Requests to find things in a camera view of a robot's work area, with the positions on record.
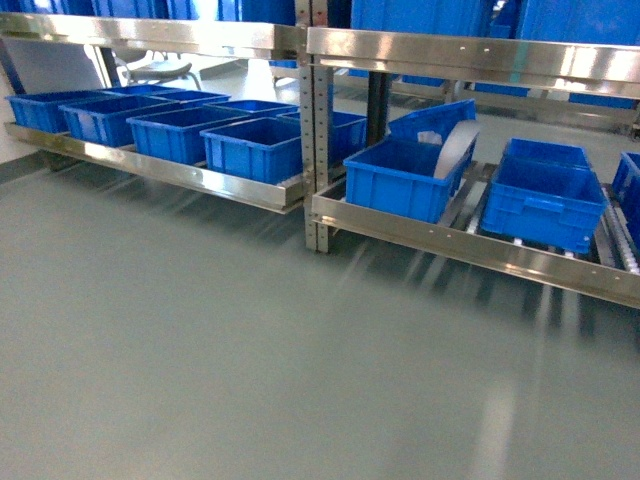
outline metal shelf rack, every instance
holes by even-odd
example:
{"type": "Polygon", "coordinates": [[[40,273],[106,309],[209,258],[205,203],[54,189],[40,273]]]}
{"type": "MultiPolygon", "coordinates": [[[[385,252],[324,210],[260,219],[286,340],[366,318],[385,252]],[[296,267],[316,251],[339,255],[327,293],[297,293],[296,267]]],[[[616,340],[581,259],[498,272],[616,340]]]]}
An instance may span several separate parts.
{"type": "Polygon", "coordinates": [[[23,13],[0,14],[0,35],[19,40],[269,60],[295,58],[301,43],[300,29],[267,23],[23,13]]]}
{"type": "MultiPolygon", "coordinates": [[[[637,261],[615,210],[603,217],[593,252],[576,258],[478,232],[490,165],[474,165],[443,220],[428,224],[343,201],[345,183],[329,169],[333,71],[365,69],[369,83],[369,134],[384,131],[388,73],[435,76],[640,98],[640,48],[559,44],[326,28],[327,0],[296,0],[298,27],[224,22],[105,19],[58,15],[0,14],[0,36],[199,53],[296,59],[300,66],[303,174],[269,186],[197,167],[112,149],[66,135],[7,125],[9,133],[45,150],[167,183],[287,213],[305,207],[307,246],[330,250],[331,228],[433,252],[510,275],[575,290],[640,308],[637,261]]],[[[452,88],[449,100],[460,94],[452,88]]]]}

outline chair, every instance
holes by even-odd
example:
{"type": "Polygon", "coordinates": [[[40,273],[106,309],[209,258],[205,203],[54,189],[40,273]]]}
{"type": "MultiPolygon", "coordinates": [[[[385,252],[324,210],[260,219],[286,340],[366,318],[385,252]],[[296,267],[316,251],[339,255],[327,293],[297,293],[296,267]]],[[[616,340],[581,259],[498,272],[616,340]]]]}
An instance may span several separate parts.
{"type": "Polygon", "coordinates": [[[186,60],[155,60],[142,67],[130,68],[129,64],[139,62],[147,56],[146,50],[136,49],[114,49],[116,65],[123,67],[124,77],[127,85],[137,85],[140,83],[166,83],[172,80],[189,77],[193,79],[198,90],[202,90],[200,80],[191,71],[193,66],[186,60]]]}

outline blue storage bin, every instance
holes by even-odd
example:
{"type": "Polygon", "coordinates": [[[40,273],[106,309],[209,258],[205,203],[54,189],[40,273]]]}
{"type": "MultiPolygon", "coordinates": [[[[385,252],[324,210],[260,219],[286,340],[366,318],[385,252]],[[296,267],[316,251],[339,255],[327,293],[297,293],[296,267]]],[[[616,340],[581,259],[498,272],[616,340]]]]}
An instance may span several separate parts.
{"type": "Polygon", "coordinates": [[[127,123],[138,153],[194,165],[206,160],[201,131],[248,118],[200,107],[128,118],[127,123]]]}
{"type": "Polygon", "coordinates": [[[449,103],[438,107],[411,112],[389,122],[391,135],[417,142],[421,132],[435,132],[446,141],[451,131],[462,120],[476,119],[476,104],[473,100],[449,103]]]}
{"type": "Polygon", "coordinates": [[[238,114],[249,114],[253,118],[277,117],[283,113],[298,111],[297,105],[264,100],[234,100],[233,102],[225,102],[223,105],[211,105],[208,107],[233,110],[238,114]]]}
{"type": "Polygon", "coordinates": [[[167,0],[172,20],[219,20],[218,0],[167,0]]]}
{"type": "Polygon", "coordinates": [[[91,0],[20,0],[25,13],[93,15],[91,0]]]}
{"type": "MultiPolygon", "coordinates": [[[[285,113],[278,118],[300,126],[300,113],[285,113]]],[[[330,165],[362,150],[366,145],[367,117],[353,113],[333,112],[330,165]]]]}
{"type": "Polygon", "coordinates": [[[517,38],[640,44],[637,0],[523,0],[517,38]]]}
{"type": "Polygon", "coordinates": [[[63,105],[71,136],[109,147],[133,143],[127,118],[166,112],[180,108],[180,104],[161,98],[119,96],[99,102],[63,105]]]}
{"type": "Polygon", "coordinates": [[[222,93],[201,92],[200,90],[179,90],[177,92],[154,93],[151,96],[155,98],[166,98],[180,102],[185,108],[199,107],[211,103],[224,103],[231,98],[231,95],[223,95],[222,93]]]}
{"type": "Polygon", "coordinates": [[[621,154],[611,186],[627,221],[640,224],[640,153],[621,154]]]}
{"type": "Polygon", "coordinates": [[[166,0],[93,0],[98,17],[168,18],[166,0]]]}
{"type": "Polygon", "coordinates": [[[16,123],[23,127],[34,128],[49,133],[60,133],[69,130],[61,105],[112,98],[97,90],[75,92],[36,93],[7,97],[11,104],[16,123]]]}
{"type": "Polygon", "coordinates": [[[225,22],[296,24],[295,0],[219,0],[219,19],[225,22]]]}
{"type": "Polygon", "coordinates": [[[461,158],[445,179],[433,178],[442,147],[387,137],[344,161],[347,202],[436,223],[457,190],[466,166],[461,158]]]}
{"type": "Polygon", "coordinates": [[[291,122],[260,118],[201,135],[210,170],[272,185],[302,173],[300,128],[291,122]]]}
{"type": "Polygon", "coordinates": [[[0,12],[19,12],[19,0],[0,0],[0,12]]]}
{"type": "Polygon", "coordinates": [[[591,168],[584,148],[560,143],[512,138],[504,150],[504,156],[553,163],[564,167],[591,168]]]}
{"type": "Polygon", "coordinates": [[[631,239],[633,240],[633,243],[635,243],[636,249],[640,250],[640,223],[628,223],[627,230],[629,230],[629,235],[631,235],[631,239]]]}
{"type": "Polygon", "coordinates": [[[417,77],[415,75],[403,75],[402,81],[404,83],[426,85],[428,87],[441,87],[444,84],[444,80],[441,78],[417,77]]]}
{"type": "Polygon", "coordinates": [[[494,0],[354,0],[351,26],[359,30],[484,37],[494,0]]]}
{"type": "Polygon", "coordinates": [[[608,205],[586,168],[506,156],[491,181],[487,232],[586,253],[608,205]]]}
{"type": "Polygon", "coordinates": [[[597,105],[599,107],[626,108],[627,110],[636,108],[636,101],[632,98],[603,97],[602,95],[588,95],[586,93],[572,93],[569,95],[569,102],[597,105]]]}
{"type": "Polygon", "coordinates": [[[163,87],[162,85],[129,85],[128,87],[113,87],[102,90],[115,95],[158,95],[164,93],[182,92],[181,88],[163,87]]]}
{"type": "Polygon", "coordinates": [[[510,95],[512,97],[526,97],[529,89],[524,87],[507,87],[503,85],[491,85],[488,83],[476,83],[476,92],[497,93],[498,95],[510,95]]]}

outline stainless steel shelf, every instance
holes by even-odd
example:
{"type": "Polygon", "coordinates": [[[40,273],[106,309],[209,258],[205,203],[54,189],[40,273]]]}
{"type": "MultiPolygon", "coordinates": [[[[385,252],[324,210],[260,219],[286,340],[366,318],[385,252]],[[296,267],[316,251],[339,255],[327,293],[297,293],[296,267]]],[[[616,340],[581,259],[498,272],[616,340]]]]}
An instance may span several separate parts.
{"type": "Polygon", "coordinates": [[[640,98],[640,48],[311,27],[317,66],[640,98]]]}
{"type": "Polygon", "coordinates": [[[295,58],[301,32],[267,23],[0,14],[4,37],[237,58],[295,58]]]}
{"type": "MultiPolygon", "coordinates": [[[[481,174],[483,166],[476,166],[475,178],[486,181],[481,174]]],[[[469,188],[461,189],[463,194],[469,188]]],[[[605,255],[604,249],[612,248],[615,242],[607,238],[606,229],[598,231],[598,242],[603,260],[588,261],[571,258],[552,251],[544,251],[526,246],[518,246],[504,240],[467,233],[451,228],[455,212],[445,212],[451,222],[438,225],[399,217],[368,208],[348,204],[344,201],[344,180],[319,192],[313,197],[312,213],[314,221],[322,225],[360,233],[380,240],[424,250],[437,255],[480,267],[496,270],[517,277],[555,287],[573,290],[592,297],[609,300],[634,308],[640,308],[640,276],[612,265],[612,254],[605,255]]],[[[459,210],[452,202],[450,209],[459,210]]]]}
{"type": "Polygon", "coordinates": [[[30,145],[53,153],[153,178],[179,187],[235,200],[276,213],[288,213],[302,205],[300,176],[280,185],[245,180],[189,165],[148,157],[127,149],[83,142],[65,134],[51,134],[6,123],[7,132],[30,145]]]}

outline green epoxy floor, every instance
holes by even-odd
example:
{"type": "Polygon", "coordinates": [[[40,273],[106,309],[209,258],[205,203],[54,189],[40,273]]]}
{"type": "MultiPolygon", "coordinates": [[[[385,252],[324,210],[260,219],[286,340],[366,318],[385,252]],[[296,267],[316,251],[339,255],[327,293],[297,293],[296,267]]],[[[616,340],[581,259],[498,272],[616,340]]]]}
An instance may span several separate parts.
{"type": "Polygon", "coordinates": [[[0,219],[2,479],[638,478],[636,311],[90,164],[0,219]]]}

